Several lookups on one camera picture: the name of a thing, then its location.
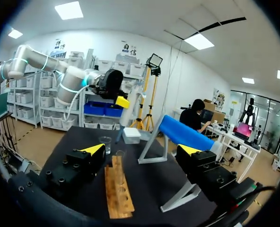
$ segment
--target white stand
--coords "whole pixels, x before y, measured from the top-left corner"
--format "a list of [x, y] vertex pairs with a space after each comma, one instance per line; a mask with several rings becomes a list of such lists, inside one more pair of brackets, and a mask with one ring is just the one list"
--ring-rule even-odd
[[201, 189], [196, 184], [191, 184], [188, 180], [185, 183], [185, 185], [174, 195], [166, 204], [160, 207], [161, 211], [167, 212], [169, 210], [175, 209], [183, 204], [186, 204], [187, 202], [195, 199], [199, 193], [201, 192]]
[[162, 123], [163, 117], [160, 117], [157, 125], [155, 126], [154, 131], [152, 132], [149, 141], [146, 143], [144, 150], [142, 151], [140, 158], [138, 159], [139, 164], [146, 164], [146, 163], [155, 163], [155, 162], [166, 162], [167, 161], [167, 150], [168, 150], [168, 136], [164, 135], [164, 149], [162, 157], [152, 157], [152, 158], [145, 158], [147, 152], [149, 151], [150, 146], [153, 144], [156, 136], [159, 133], [159, 126]]

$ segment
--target white cable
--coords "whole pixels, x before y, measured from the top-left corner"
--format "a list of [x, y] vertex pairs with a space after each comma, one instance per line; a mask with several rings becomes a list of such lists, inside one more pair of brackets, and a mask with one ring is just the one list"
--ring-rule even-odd
[[69, 117], [70, 117], [70, 112], [71, 112], [71, 109], [72, 109], [72, 107], [73, 107], [74, 101], [76, 100], [76, 98], [78, 97], [78, 95], [80, 95], [80, 93], [81, 93], [84, 89], [86, 89], [86, 88], [88, 88], [88, 87], [89, 87], [89, 85], [86, 85], [85, 87], [83, 87], [82, 89], [80, 89], [80, 90], [75, 94], [75, 96], [74, 96], [74, 98], [73, 98], [73, 100], [72, 100], [72, 102], [71, 102], [71, 104], [70, 104], [70, 108], [69, 108], [68, 115], [66, 116], [65, 113], [63, 113], [63, 118], [64, 118], [64, 121], [65, 121], [65, 122], [66, 122], [66, 121], [69, 119]]

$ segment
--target ceiling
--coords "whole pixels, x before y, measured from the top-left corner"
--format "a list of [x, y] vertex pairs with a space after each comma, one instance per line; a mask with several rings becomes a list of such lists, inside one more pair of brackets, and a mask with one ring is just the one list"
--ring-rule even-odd
[[[9, 23], [24, 35], [5, 35], [10, 48], [38, 35], [73, 29], [111, 29], [146, 36], [181, 49], [234, 86], [280, 95], [280, 39], [251, 0], [79, 0], [84, 18], [61, 20], [54, 6], [74, 0], [32, 0]], [[218, 22], [245, 17], [202, 31], [215, 47], [196, 50], [182, 39]], [[242, 77], [253, 78], [254, 85]]]

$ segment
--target black cable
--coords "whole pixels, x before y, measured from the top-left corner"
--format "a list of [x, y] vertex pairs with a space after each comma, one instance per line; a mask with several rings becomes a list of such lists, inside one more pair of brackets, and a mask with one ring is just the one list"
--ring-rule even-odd
[[258, 194], [260, 192], [263, 192], [263, 191], [274, 191], [274, 190], [276, 190], [276, 187], [274, 187], [274, 186], [265, 186], [265, 187], [256, 189], [256, 190], [254, 190], [250, 193], [247, 193], [246, 195], [240, 197], [239, 199], [237, 199], [236, 204], [238, 204], [239, 202], [242, 202], [244, 199], [246, 199], [249, 196], [256, 195], [256, 194]]
[[166, 92], [165, 92], [165, 97], [164, 97], [164, 101], [163, 101], [163, 105], [162, 105], [162, 110], [161, 110], [161, 112], [163, 112], [163, 109], [165, 109], [165, 111], [166, 111], [165, 104], [166, 104], [166, 97], [167, 97], [167, 91], [168, 91], [168, 84], [169, 84], [169, 80], [170, 80], [170, 78], [171, 78], [171, 76], [172, 76], [172, 74], [173, 74], [173, 72], [174, 72], [174, 68], [175, 68], [175, 66], [176, 66], [176, 63], [177, 63], [177, 61], [178, 61], [178, 57], [179, 57], [180, 52], [181, 52], [181, 46], [182, 46], [182, 41], [181, 41], [181, 43], [180, 43], [179, 52], [178, 52], [177, 57], [176, 57], [176, 60], [175, 60], [175, 62], [174, 62], [172, 71], [170, 71], [170, 70], [171, 70], [171, 66], [172, 66], [173, 47], [171, 47], [171, 50], [170, 50], [170, 57], [169, 57], [169, 58], [170, 58], [170, 63], [169, 63], [169, 75], [168, 75], [167, 86], [166, 86]]

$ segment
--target computer monitor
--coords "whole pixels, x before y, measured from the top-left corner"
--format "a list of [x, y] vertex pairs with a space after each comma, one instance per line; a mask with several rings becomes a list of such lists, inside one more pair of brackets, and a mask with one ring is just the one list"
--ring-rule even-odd
[[243, 140], [248, 140], [252, 133], [252, 130], [253, 130], [252, 126], [245, 124], [243, 122], [239, 122], [235, 135]]
[[202, 110], [201, 113], [201, 122], [206, 123], [206, 122], [210, 122], [212, 119], [214, 112], [213, 111], [209, 111], [209, 110]]

